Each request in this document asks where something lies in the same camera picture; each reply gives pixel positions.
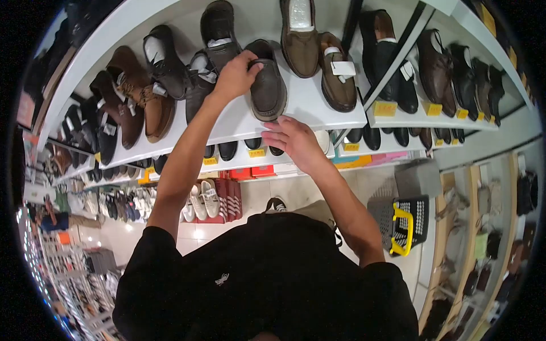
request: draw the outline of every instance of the brown suede shoe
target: brown suede shoe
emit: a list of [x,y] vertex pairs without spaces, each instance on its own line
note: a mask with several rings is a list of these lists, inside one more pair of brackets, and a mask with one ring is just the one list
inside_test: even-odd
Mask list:
[[[357,104],[357,90],[354,87],[354,78],[349,78],[342,83],[338,76],[332,72],[330,62],[347,61],[340,40],[330,32],[320,34],[321,52],[318,63],[322,68],[322,93],[332,108],[341,112],[349,112]],[[324,55],[324,50],[336,47],[340,52],[332,52]]]
[[[311,25],[314,22],[314,1],[309,1]],[[290,28],[290,0],[281,0],[282,14],[282,54],[292,71],[300,78],[312,77],[318,68],[318,32],[293,31]]]

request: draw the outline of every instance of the white sneaker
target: white sneaker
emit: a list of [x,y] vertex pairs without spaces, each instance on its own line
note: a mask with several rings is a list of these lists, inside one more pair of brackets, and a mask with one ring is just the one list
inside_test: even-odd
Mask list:
[[205,208],[209,217],[214,218],[218,216],[218,213],[220,212],[220,201],[218,200],[218,194],[216,194],[214,180],[205,179],[201,182],[201,195],[205,200]]
[[190,198],[191,196],[188,197],[188,200],[186,200],[186,205],[182,208],[182,214],[188,223],[191,223],[195,219],[195,210],[193,209],[193,204]]
[[192,191],[189,194],[189,198],[192,202],[193,209],[195,211],[195,215],[199,220],[205,220],[207,219],[207,212],[205,208],[205,201],[203,200],[203,197],[201,196],[201,191],[199,190],[199,187],[196,185],[193,185]]

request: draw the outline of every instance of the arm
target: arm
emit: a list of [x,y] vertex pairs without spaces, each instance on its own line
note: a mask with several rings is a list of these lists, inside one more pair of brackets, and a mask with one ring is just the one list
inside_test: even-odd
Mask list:
[[199,176],[216,119],[231,100],[248,92],[263,68],[257,63],[247,71],[248,63],[254,59],[257,59],[255,54],[243,51],[222,69],[214,91],[205,98],[165,163],[147,226],[160,227],[176,240],[180,211]]
[[326,200],[347,245],[365,267],[384,262],[379,226],[351,191],[345,179],[319,147],[313,131],[297,120],[281,116],[266,123],[265,144],[284,150],[296,166],[309,174]]

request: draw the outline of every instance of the yellow basket handle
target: yellow basket handle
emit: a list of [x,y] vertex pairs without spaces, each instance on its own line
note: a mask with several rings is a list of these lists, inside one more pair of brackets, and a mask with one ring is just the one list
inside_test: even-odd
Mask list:
[[411,242],[413,240],[413,215],[409,212],[406,212],[404,210],[399,209],[396,206],[396,202],[393,204],[394,207],[394,216],[393,221],[395,222],[397,218],[406,218],[408,220],[408,241],[406,242],[406,248],[404,249],[402,246],[398,245],[395,241],[394,237],[391,238],[391,244],[389,254],[393,254],[393,252],[398,253],[402,256],[407,256],[410,254],[411,250]]

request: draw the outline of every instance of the black t-shirt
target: black t-shirt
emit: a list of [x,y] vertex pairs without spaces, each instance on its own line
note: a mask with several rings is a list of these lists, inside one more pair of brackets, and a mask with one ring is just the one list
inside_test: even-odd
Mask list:
[[257,214],[182,257],[147,227],[117,288],[116,327],[134,340],[417,340],[400,270],[364,268],[321,222]]

